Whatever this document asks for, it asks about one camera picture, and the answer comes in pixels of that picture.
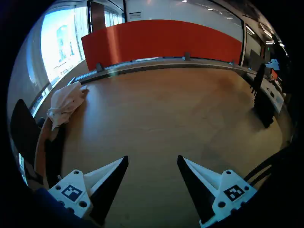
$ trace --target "black object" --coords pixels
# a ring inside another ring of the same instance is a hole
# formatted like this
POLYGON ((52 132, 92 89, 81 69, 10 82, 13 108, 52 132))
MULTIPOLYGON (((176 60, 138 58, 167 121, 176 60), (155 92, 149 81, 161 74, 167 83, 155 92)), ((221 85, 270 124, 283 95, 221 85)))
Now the black object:
POLYGON ((184 56, 183 56, 183 60, 185 61, 190 61, 190 52, 185 52, 184 56))
MULTIPOLYGON (((259 71, 261 64, 265 64, 265 60, 258 55, 254 50, 250 50, 249 56, 249 67, 254 71, 259 71)), ((271 69, 265 68, 263 77, 266 75, 267 78, 270 78, 271 69)))
POLYGON ((104 71, 104 67, 101 65, 101 63, 96 64, 96 71, 97 72, 102 72, 104 71))
POLYGON ((267 158, 261 164, 259 164, 256 168, 254 168, 245 178, 245 181, 249 181, 253 176, 258 174, 260 171, 265 169, 266 167, 270 166, 266 171, 261 173, 258 177, 256 177, 251 183, 251 186, 254 186, 257 182, 259 182, 264 177, 268 176, 273 172, 276 166, 282 162, 282 160, 286 157, 287 153, 290 151, 288 147, 280 150, 279 152, 275 153, 274 155, 267 158))
POLYGON ((177 157, 177 165, 186 183, 199 218, 202 223, 206 223, 215 215, 212 209, 215 196, 192 172, 181 155, 177 157))
POLYGON ((46 178, 50 188, 52 188, 55 184, 58 183, 57 176, 61 174, 65 132, 65 124, 63 124, 59 127, 59 131, 56 138, 53 141, 46 139, 44 143, 46 178))
POLYGON ((264 127, 267 128, 273 123, 275 109, 268 96, 260 88, 258 88, 255 93, 254 110, 264 127))
POLYGON ((258 69, 258 72, 256 73, 256 76, 254 77, 253 84, 250 86, 252 87, 251 93, 254 92, 254 95, 257 93, 257 91, 260 89, 263 78, 264 78, 264 73, 265 73, 265 64, 262 63, 258 69))
POLYGON ((13 110, 9 124, 14 144, 21 156, 34 166, 36 145, 41 128, 22 99, 19 99, 13 110))
POLYGON ((128 156, 124 156, 118 167, 90 198, 93 204, 90 216, 100 225, 105 221, 128 165, 128 156))

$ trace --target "screw hole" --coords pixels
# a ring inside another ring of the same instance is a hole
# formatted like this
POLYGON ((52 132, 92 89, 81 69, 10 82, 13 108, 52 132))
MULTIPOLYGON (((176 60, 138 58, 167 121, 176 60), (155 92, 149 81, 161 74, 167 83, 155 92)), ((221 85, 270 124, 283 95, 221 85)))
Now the screw hole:
POLYGON ((80 202, 79 202, 79 206, 81 206, 81 207, 86 207, 86 206, 87 206, 87 203, 84 202, 84 201, 80 201, 80 202))
POLYGON ((225 207, 225 206, 226 206, 225 202, 219 202, 218 203, 218 207, 225 207))
POLYGON ((72 214, 75 213, 74 209, 71 208, 71 207, 68 207, 67 210, 68 210, 69 213, 72 213, 72 214))

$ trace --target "white wall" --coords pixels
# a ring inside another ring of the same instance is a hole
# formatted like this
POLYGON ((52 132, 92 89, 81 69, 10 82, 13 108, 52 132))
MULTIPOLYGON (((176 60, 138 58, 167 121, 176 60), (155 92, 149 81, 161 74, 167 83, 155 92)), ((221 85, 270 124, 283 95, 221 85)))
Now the white wall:
POLYGON ((192 22, 216 29, 243 42, 243 30, 237 17, 227 20, 216 10, 209 11, 207 7, 180 0, 127 0, 126 3, 128 22, 151 19, 192 22), (135 12, 141 12, 141 18, 130 19, 129 14, 135 12))
POLYGON ((53 89, 50 91, 48 95, 43 98, 43 102, 41 103, 40 107, 38 107, 37 112, 34 116, 35 120, 38 121, 39 118, 43 117, 46 118, 46 113, 51 107, 51 98, 55 91, 65 87, 74 77, 78 77, 80 75, 86 74, 89 72, 86 60, 81 61, 76 67, 74 67, 69 73, 66 74, 63 78, 57 81, 53 89))

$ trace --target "window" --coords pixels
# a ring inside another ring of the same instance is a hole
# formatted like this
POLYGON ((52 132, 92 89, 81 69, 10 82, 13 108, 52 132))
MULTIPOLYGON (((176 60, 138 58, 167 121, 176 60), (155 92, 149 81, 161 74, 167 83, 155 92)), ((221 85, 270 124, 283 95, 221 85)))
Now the window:
POLYGON ((75 7, 55 11, 44 17, 41 54, 51 85, 82 60, 75 21, 75 7))
POLYGON ((118 25, 122 23, 122 17, 121 15, 118 15, 116 13, 105 11, 104 13, 104 19, 106 21, 106 27, 112 26, 112 25, 118 25))

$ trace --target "ceiling light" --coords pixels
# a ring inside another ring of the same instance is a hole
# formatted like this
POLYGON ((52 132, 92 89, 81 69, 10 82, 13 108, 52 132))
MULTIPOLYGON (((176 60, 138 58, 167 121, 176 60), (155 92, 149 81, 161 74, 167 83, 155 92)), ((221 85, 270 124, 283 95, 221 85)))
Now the ceiling light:
POLYGON ((267 32, 267 31, 264 30, 264 33, 266 33, 267 36, 269 36, 270 38, 272 38, 272 35, 269 32, 267 32))
POLYGON ((247 25, 246 25, 246 28, 247 28, 251 33, 255 34, 255 33, 252 31, 252 29, 249 28, 247 25))

